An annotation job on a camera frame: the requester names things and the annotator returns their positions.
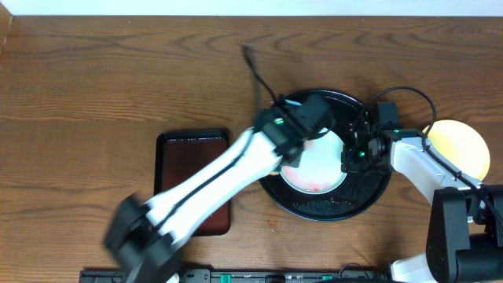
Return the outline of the yellow plate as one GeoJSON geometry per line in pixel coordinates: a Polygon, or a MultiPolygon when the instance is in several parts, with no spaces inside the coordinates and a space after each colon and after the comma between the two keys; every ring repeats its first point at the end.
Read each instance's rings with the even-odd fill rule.
{"type": "Polygon", "coordinates": [[[490,168],[483,137],[466,123],[444,119],[434,123],[428,139],[435,149],[465,174],[482,181],[490,168]]]}

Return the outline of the round black tray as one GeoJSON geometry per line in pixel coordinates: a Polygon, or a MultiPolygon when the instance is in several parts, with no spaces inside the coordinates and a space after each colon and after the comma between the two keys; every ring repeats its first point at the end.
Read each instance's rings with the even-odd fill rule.
{"type": "MultiPolygon", "coordinates": [[[[347,145],[355,143],[350,131],[362,101],[351,95],[330,89],[308,89],[289,94],[289,100],[303,102],[309,95],[318,94],[331,106],[335,116],[335,132],[347,145]]],[[[371,171],[368,174],[349,173],[342,183],[330,192],[307,194],[292,188],[280,176],[266,176],[259,180],[268,195],[286,211],[304,219],[335,222],[349,219],[370,208],[384,193],[391,173],[371,171]]]]}

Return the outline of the rectangular dark red tray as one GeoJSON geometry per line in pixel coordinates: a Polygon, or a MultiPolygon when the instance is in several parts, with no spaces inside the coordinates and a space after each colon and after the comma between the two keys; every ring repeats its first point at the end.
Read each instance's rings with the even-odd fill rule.
{"type": "Polygon", "coordinates": [[[229,148],[226,128],[179,130],[156,139],[155,195],[174,188],[229,148]]]}

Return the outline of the mint plate with red streak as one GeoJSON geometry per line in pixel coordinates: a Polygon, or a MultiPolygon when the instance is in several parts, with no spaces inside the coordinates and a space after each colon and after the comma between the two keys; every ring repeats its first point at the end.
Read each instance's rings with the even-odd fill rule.
{"type": "Polygon", "coordinates": [[[341,171],[343,141],[332,130],[304,143],[297,167],[283,166],[280,176],[293,189],[310,195],[328,193],[339,187],[347,173],[341,171]]]}

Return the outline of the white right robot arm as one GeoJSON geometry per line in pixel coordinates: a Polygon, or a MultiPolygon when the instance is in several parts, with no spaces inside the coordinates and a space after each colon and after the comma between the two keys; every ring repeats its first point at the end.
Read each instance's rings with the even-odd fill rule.
{"type": "Polygon", "coordinates": [[[396,171],[431,204],[423,254],[391,264],[399,282],[483,282],[502,278],[502,187],[487,186],[448,161],[426,131],[392,122],[354,122],[342,170],[396,171]]]}

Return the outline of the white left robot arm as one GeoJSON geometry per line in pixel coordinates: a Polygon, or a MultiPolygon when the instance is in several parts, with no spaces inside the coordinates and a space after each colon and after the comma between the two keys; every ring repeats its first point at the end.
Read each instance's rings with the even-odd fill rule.
{"type": "Polygon", "coordinates": [[[329,119],[305,107],[262,110],[221,156],[183,183],[146,202],[130,195],[117,206],[104,238],[125,282],[178,278],[182,247],[230,198],[293,160],[329,119]]]}

